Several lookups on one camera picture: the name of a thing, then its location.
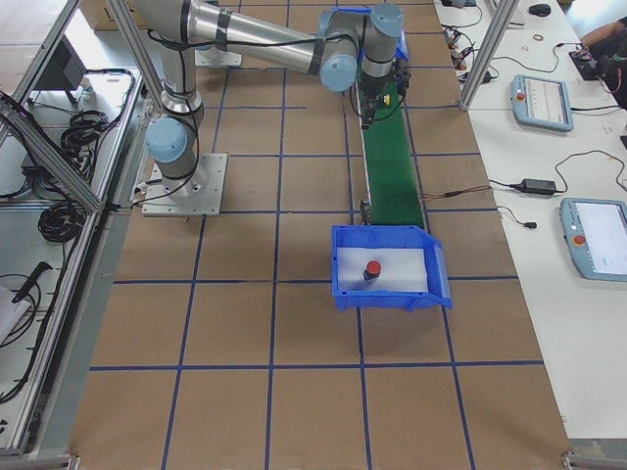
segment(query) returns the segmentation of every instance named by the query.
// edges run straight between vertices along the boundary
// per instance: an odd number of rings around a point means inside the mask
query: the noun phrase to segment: green conveyor belt
[[[375,118],[388,116],[399,102],[394,83],[386,91],[391,103],[377,110]],[[403,116],[398,110],[362,131],[373,225],[424,226]]]

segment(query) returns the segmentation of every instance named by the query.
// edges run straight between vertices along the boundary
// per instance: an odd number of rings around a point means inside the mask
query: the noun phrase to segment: blue plastic tray
[[[332,228],[333,252],[331,282],[335,304],[340,310],[396,307],[408,311],[441,305],[453,307],[444,254],[440,241],[415,226],[335,225]],[[424,250],[428,292],[341,291],[338,288],[338,248],[420,248]]]

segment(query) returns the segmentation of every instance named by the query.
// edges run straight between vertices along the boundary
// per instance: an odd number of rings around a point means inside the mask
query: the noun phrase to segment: black mouse
[[[529,7],[528,12],[536,17],[547,17],[551,13],[551,5],[547,5],[546,3],[532,5]]]

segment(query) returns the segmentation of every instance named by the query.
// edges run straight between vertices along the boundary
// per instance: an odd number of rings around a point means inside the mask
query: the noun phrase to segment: person's arm
[[[604,26],[598,27],[590,31],[584,37],[581,38],[581,43],[584,46],[592,46],[593,44],[597,44],[599,41],[603,41],[604,39],[608,39],[609,37],[616,34],[618,31],[625,28],[625,23],[623,22],[625,19],[619,20],[614,23],[606,24]]]

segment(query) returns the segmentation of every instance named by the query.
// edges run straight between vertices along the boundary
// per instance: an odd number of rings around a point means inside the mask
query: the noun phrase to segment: red cap
[[[372,276],[378,276],[381,274],[381,263],[375,260],[369,261],[365,266],[365,270]]]

